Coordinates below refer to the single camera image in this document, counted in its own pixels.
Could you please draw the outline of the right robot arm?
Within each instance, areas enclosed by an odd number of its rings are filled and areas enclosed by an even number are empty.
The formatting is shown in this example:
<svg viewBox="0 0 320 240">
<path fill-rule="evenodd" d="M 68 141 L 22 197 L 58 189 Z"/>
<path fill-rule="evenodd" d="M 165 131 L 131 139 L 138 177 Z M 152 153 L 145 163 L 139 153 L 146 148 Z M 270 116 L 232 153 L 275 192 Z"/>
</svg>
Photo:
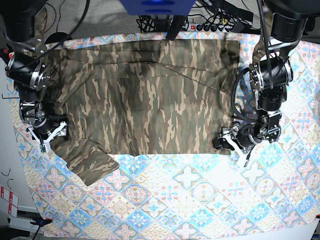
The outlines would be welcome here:
<svg viewBox="0 0 320 240">
<path fill-rule="evenodd" d="M 44 0 L 2 0 L 0 16 L 4 23 L 7 48 L 1 49 L 7 77 L 19 95 L 19 115 L 28 124 L 34 140 L 40 142 L 65 137 L 58 129 L 66 119 L 52 110 L 57 89 L 56 74 L 44 39 L 48 11 Z"/>
</svg>

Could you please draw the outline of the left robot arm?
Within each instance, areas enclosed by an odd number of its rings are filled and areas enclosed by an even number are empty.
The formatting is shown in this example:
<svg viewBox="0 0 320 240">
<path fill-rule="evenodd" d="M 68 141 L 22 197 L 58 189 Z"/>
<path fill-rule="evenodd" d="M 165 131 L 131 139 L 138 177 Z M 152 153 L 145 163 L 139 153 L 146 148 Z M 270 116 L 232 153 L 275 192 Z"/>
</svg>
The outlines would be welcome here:
<svg viewBox="0 0 320 240">
<path fill-rule="evenodd" d="M 287 100 L 287 85 L 294 78 L 289 53 L 299 44 L 307 20 L 320 13 L 318 0 L 259 0 L 260 39 L 252 63 L 236 77 L 231 92 L 231 108 L 246 122 L 242 127 L 223 128 L 212 140 L 215 149 L 247 153 L 262 141 L 276 142 L 281 135 L 280 107 Z M 236 108 L 236 90 L 249 74 L 257 117 L 249 118 Z"/>
</svg>

